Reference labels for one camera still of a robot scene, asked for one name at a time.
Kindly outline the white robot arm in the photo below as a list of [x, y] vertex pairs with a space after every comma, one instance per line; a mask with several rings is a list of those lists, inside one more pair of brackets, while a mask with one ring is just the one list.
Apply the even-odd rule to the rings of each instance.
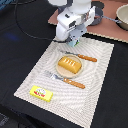
[[57, 16], [56, 37], [58, 42], [76, 43], [87, 31], [87, 26], [94, 21], [95, 7], [92, 0], [48, 0], [57, 6], [60, 13]]

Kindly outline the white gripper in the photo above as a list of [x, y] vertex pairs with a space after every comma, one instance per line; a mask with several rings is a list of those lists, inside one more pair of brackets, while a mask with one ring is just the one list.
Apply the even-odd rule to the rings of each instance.
[[95, 7], [90, 8], [84, 14], [76, 14], [65, 8], [57, 16], [56, 37], [59, 43], [77, 41], [86, 31], [86, 27], [94, 21]]

